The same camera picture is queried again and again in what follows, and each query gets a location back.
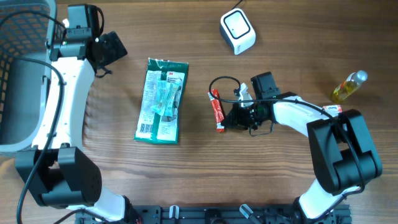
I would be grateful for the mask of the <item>yellow liquid bottle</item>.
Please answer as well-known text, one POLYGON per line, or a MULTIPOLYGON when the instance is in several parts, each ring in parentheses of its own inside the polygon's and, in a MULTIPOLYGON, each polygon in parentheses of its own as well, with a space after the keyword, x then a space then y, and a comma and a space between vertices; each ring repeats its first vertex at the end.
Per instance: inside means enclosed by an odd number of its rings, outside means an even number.
POLYGON ((330 94, 330 100, 335 104, 340 104, 345 101, 352 93, 361 87, 361 85, 368 79, 368 73, 364 70, 359 70, 352 73, 348 78, 338 85, 330 94))

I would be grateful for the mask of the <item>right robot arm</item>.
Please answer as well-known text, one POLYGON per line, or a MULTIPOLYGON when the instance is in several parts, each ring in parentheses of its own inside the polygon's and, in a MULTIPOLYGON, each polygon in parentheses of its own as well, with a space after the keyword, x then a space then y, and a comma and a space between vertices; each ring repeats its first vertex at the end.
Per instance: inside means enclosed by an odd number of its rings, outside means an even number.
POLYGON ((292 92, 281 93, 271 72, 251 78, 254 97, 240 83, 222 120, 226 128, 253 131, 262 123, 288 126, 308 138, 316 179, 286 207, 264 210, 264 223, 348 223, 342 201, 382 174, 382 161, 363 115, 326 110, 292 92))

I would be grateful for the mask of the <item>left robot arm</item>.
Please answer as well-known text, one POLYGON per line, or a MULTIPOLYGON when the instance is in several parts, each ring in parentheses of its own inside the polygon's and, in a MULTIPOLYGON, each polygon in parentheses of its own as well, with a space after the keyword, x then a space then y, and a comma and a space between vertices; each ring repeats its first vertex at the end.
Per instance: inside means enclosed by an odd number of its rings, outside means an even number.
POLYGON ((49 93, 40 128, 16 169, 41 207, 85 213, 103 223, 130 221, 126 197, 103 186, 98 166, 83 152, 82 129, 90 86, 98 70, 126 55, 114 32, 105 34, 102 10, 91 4, 68 7, 69 25, 49 50, 49 93))

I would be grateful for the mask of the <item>green 3M gloves package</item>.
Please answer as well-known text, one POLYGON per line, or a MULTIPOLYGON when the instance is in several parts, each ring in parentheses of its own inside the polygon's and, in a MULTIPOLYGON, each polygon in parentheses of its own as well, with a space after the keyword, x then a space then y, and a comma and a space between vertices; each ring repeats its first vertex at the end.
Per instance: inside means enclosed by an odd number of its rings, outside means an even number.
POLYGON ((154 144, 176 144, 179 132, 179 108, 185 90, 189 64, 149 58, 142 94, 141 110, 134 139, 154 144), (160 116, 154 113, 151 106, 155 104, 157 80, 180 82, 175 99, 173 117, 160 116))

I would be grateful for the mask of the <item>mint green wipes pack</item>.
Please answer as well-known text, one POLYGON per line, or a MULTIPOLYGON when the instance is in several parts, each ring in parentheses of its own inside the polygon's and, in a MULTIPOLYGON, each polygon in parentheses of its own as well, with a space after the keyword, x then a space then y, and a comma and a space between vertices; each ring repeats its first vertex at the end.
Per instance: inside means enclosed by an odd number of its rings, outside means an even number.
POLYGON ((155 104, 151 106, 154 113, 160 116, 173 117, 175 114, 175 99, 180 88, 180 82, 157 80, 155 104))

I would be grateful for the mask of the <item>orange Kleenex tissue pack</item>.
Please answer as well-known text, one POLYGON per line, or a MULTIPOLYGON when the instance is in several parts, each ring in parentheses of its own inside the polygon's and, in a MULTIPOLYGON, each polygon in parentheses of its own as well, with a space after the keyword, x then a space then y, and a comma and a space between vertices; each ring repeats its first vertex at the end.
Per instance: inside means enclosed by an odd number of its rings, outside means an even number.
POLYGON ((322 108, 327 112, 341 113, 343 111, 340 105, 327 105, 322 108))

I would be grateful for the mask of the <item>red stick sachet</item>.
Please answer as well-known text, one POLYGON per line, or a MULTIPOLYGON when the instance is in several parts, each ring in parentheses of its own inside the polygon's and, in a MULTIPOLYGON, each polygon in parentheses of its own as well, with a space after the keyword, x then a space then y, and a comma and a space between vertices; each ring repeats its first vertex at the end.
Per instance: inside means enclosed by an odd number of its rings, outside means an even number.
POLYGON ((219 92, 217 89, 211 89, 208 92, 208 96, 211 102, 211 106, 213 108, 213 112, 215 115, 215 120, 216 120, 216 131, 218 133, 223 133, 224 132, 224 126, 221 125, 222 120, 224 120, 224 112, 222 105, 219 100, 217 100, 215 97, 219 97, 219 92))

